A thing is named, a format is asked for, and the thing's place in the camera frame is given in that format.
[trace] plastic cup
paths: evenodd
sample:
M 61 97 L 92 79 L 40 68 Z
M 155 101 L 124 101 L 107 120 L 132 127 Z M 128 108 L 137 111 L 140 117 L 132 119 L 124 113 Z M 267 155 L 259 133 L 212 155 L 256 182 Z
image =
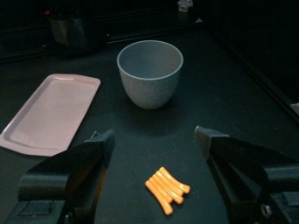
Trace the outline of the plastic cup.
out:
M 125 93 L 141 109 L 159 109 L 172 98 L 183 67 L 179 49 L 157 40 L 128 45 L 116 57 Z

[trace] pink tray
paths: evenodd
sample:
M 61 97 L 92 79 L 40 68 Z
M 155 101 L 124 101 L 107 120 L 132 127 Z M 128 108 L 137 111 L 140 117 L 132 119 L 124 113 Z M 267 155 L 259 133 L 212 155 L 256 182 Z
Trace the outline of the pink tray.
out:
M 99 79 L 76 74 L 49 75 L 6 125 L 0 145 L 36 156 L 65 151 L 99 84 Z

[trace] black tabletop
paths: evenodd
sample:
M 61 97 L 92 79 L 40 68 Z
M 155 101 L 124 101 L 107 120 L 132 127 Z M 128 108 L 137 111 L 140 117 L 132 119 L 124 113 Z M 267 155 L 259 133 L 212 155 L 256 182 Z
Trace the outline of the black tabletop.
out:
M 46 57 L 0 66 L 0 129 L 12 120 L 49 74 L 81 74 L 101 84 L 70 145 L 93 131 L 116 132 L 116 147 L 97 203 L 96 223 L 228 223 L 225 207 L 195 142 L 196 125 L 283 151 L 299 158 L 299 129 L 201 28 L 156 37 L 184 57 L 181 78 L 171 101 L 157 110 L 140 109 L 128 99 L 116 57 L 129 44 L 107 45 L 76 59 Z M 0 148 L 0 222 L 17 201 L 17 183 L 45 157 Z M 165 216 L 145 181 L 164 166 L 191 192 Z

